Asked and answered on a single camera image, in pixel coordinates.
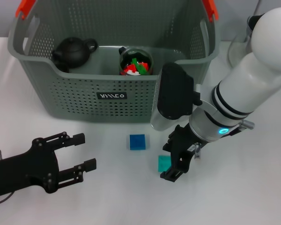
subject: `teapot spout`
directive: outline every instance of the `teapot spout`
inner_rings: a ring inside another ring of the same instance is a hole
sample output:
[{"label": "teapot spout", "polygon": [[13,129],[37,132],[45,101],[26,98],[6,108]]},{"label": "teapot spout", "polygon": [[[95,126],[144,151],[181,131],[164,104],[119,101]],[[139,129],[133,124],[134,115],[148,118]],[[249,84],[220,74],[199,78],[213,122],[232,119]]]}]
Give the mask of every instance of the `teapot spout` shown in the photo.
[{"label": "teapot spout", "polygon": [[61,57],[62,57],[62,52],[53,50],[52,51],[52,57],[53,57],[54,60],[60,60]]}]

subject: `white wall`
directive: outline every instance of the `white wall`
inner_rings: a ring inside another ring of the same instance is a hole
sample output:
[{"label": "white wall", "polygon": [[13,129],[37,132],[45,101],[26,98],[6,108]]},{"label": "white wall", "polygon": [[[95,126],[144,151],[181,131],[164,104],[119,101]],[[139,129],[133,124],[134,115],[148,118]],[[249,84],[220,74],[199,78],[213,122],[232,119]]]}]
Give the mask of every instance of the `white wall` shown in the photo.
[{"label": "white wall", "polygon": [[[214,0],[219,13],[222,40],[232,40],[238,32],[245,31],[247,18],[253,14],[258,0]],[[281,7],[281,0],[262,0],[259,13]]]},{"label": "white wall", "polygon": [[[214,0],[219,12],[222,40],[231,40],[245,29],[248,16],[252,15],[257,0]],[[10,24],[21,0],[0,0],[0,37],[7,37]],[[281,7],[281,0],[262,0],[260,13]]]}]

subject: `blue cube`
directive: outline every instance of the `blue cube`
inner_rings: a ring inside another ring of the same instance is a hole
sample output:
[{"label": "blue cube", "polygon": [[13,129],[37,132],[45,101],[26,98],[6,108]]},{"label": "blue cube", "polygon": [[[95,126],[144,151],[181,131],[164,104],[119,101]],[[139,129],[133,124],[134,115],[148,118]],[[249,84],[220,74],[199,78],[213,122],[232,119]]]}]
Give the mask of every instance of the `blue cube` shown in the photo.
[{"label": "blue cube", "polygon": [[166,172],[171,166],[170,156],[158,157],[158,172]]},{"label": "blue cube", "polygon": [[130,135],[130,150],[146,150],[145,135]]}]

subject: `teal cube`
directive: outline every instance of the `teal cube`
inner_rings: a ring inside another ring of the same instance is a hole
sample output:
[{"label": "teal cube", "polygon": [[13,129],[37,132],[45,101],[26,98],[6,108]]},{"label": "teal cube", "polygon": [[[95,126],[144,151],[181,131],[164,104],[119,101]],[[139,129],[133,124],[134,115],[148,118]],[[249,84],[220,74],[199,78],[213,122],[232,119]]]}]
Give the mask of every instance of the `teal cube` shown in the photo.
[{"label": "teal cube", "polygon": [[171,166],[170,156],[159,156],[158,157],[158,172],[162,173],[167,171]]}]

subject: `black robot gripper mount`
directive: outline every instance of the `black robot gripper mount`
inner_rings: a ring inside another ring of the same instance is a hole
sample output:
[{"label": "black robot gripper mount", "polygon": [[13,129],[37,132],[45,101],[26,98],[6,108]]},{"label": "black robot gripper mount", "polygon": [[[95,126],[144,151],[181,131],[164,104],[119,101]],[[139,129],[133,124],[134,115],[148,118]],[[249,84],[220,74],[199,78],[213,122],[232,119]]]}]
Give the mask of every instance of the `black robot gripper mount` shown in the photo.
[{"label": "black robot gripper mount", "polygon": [[36,138],[31,148],[14,157],[0,160],[0,196],[38,185],[51,194],[83,182],[83,172],[96,169],[96,159],[59,171],[55,150],[85,143],[84,134],[70,137],[66,132],[47,138]]}]

